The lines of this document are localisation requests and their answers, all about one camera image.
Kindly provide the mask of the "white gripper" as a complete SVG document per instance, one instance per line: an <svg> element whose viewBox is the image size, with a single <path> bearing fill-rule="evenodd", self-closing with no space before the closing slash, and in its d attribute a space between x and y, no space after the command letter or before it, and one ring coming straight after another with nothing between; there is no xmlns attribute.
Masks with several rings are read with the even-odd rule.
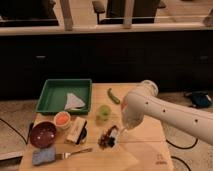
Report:
<svg viewBox="0 0 213 171"><path fill-rule="evenodd" d="M144 118L141 112L133 110L126 104L121 107L121 115L122 125L126 130L132 130L139 126Z"/></svg>

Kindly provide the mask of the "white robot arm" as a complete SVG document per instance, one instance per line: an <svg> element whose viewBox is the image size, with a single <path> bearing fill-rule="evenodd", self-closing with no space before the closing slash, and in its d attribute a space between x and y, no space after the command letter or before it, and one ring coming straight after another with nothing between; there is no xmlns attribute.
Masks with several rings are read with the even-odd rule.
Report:
<svg viewBox="0 0 213 171"><path fill-rule="evenodd" d="M121 113L125 129L134 129L148 115L213 146L213 113L167 102L157 95L158 86L143 80L124 96Z"/></svg>

